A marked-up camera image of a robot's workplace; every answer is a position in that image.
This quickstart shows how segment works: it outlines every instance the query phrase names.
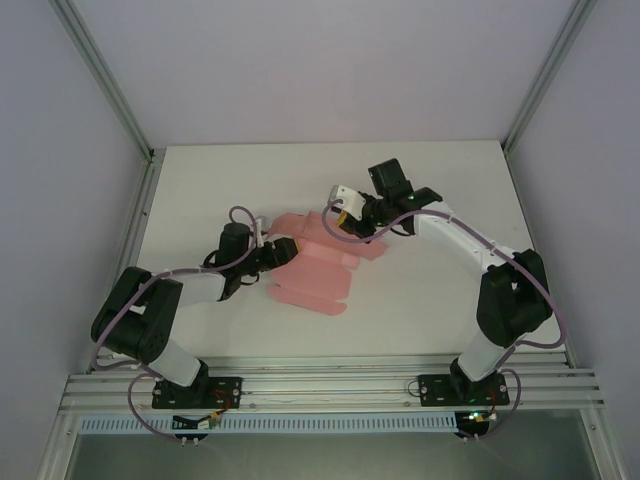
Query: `metal extrusion bar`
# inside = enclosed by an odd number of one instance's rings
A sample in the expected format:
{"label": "metal extrusion bar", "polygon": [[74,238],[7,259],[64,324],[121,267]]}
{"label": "metal extrusion bar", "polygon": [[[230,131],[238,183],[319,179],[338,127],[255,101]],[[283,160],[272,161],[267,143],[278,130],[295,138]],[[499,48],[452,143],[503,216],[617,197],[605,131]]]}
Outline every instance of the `metal extrusion bar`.
{"label": "metal extrusion bar", "polygon": [[138,148],[146,162],[151,162],[153,149],[149,145],[131,107],[115,81],[104,58],[93,40],[86,23],[72,0],[49,0],[78,52],[91,71],[96,83],[107,98],[111,108],[125,131]]}
{"label": "metal extrusion bar", "polygon": [[144,230],[149,220],[151,204],[160,179],[164,152],[164,150],[156,151],[153,156],[153,163],[148,163],[143,167],[144,171],[138,182],[137,193],[129,214],[125,236],[111,275],[111,285],[116,283],[126,267],[134,265],[138,260],[142,240],[144,239]]}
{"label": "metal extrusion bar", "polygon": [[580,413],[600,476],[607,480],[629,480],[631,476],[622,457],[617,435],[613,431],[609,412],[583,410]]}
{"label": "metal extrusion bar", "polygon": [[[521,409],[603,408],[602,394],[593,372],[571,369],[562,354],[515,355],[510,366],[521,376]],[[446,373],[448,356],[343,357],[317,359],[209,359],[211,374],[244,378],[238,413],[399,413],[456,411],[460,407],[423,408],[409,391],[409,383],[423,373]],[[69,378],[60,405],[61,414],[124,414],[128,412],[127,387],[135,373],[74,375]],[[134,388],[133,399],[145,413],[151,409],[153,380]],[[515,382],[508,378],[509,388]],[[205,411],[175,410],[200,414]]]}
{"label": "metal extrusion bar", "polygon": [[533,118],[538,106],[542,102],[542,98],[545,93],[547,93],[551,82],[553,82],[562,62],[569,53],[571,46],[586,23],[596,2],[597,0],[577,0],[573,4],[567,20],[562,25],[560,33],[556,37],[547,58],[529,88],[525,100],[518,110],[509,135],[503,143],[502,150],[507,160],[510,159],[509,157],[515,151],[531,118]]}
{"label": "metal extrusion bar", "polygon": [[56,417],[36,480],[66,478],[80,425],[81,421],[77,416]]}

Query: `white table surface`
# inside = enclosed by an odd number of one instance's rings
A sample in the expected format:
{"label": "white table surface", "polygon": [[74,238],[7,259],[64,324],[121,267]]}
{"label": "white table surface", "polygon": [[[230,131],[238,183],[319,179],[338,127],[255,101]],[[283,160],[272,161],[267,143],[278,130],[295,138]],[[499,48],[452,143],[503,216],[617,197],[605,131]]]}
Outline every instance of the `white table surface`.
{"label": "white table surface", "polygon": [[[227,212],[321,211],[340,183],[374,193],[367,168],[396,157],[498,243],[531,246],[497,141],[186,146],[167,149],[138,265],[195,266],[217,247]],[[225,302],[180,309],[172,338],[198,356],[337,356],[461,352],[477,331],[479,279],[418,238],[389,234],[354,272],[346,311],[330,317],[278,303],[268,274]],[[529,338],[552,342],[552,318]],[[519,350],[531,350],[526,347]]]}

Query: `gray wall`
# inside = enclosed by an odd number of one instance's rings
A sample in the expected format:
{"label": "gray wall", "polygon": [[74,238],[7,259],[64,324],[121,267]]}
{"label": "gray wall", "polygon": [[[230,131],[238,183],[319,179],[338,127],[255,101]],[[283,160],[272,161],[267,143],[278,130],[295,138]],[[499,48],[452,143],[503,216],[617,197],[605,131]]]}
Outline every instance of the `gray wall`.
{"label": "gray wall", "polygon": [[37,471],[140,160],[44,0],[0,8],[0,478]]}
{"label": "gray wall", "polygon": [[572,342],[597,371],[636,476],[639,46],[640,2],[599,2],[512,161]]}
{"label": "gray wall", "polygon": [[76,0],[154,147],[504,137],[574,0]]}

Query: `black mounting plate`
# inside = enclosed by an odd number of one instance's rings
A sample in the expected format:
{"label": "black mounting plate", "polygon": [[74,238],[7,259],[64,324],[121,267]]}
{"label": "black mounting plate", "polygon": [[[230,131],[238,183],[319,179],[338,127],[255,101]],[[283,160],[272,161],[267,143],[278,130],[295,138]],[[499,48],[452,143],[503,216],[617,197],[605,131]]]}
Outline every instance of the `black mounting plate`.
{"label": "black mounting plate", "polygon": [[419,375],[420,405],[423,407],[491,407],[494,403],[509,405],[509,392],[506,390],[504,375],[496,374],[492,377],[488,379],[489,383],[483,385],[482,390],[479,390],[468,402],[463,403],[451,384],[450,375]]}
{"label": "black mounting plate", "polygon": [[242,377],[209,377],[203,395],[181,395],[180,387],[167,381],[157,382],[151,408],[156,410],[237,410],[242,397]]}

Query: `vertical metal post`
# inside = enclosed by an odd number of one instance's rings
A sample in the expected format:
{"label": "vertical metal post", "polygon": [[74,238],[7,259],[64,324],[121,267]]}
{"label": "vertical metal post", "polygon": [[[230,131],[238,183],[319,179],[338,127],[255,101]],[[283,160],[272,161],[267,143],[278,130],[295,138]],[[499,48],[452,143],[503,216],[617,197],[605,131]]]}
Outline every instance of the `vertical metal post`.
{"label": "vertical metal post", "polygon": [[120,123],[122,123],[127,135],[138,148],[144,160],[150,163],[153,157],[153,149],[134,117],[131,107],[115,81],[111,70],[98,50],[78,8],[72,0],[49,0],[49,3],[58,15],[60,22],[78,49]]}
{"label": "vertical metal post", "polygon": [[589,18],[589,14],[596,2],[597,0],[577,0],[573,4],[571,12],[562,25],[560,33],[556,37],[547,58],[518,110],[507,139],[503,142],[502,150],[507,161],[515,151],[518,142],[542,102],[542,98],[547,93],[564,59],[567,57],[578,33],[580,33],[587,18]]}

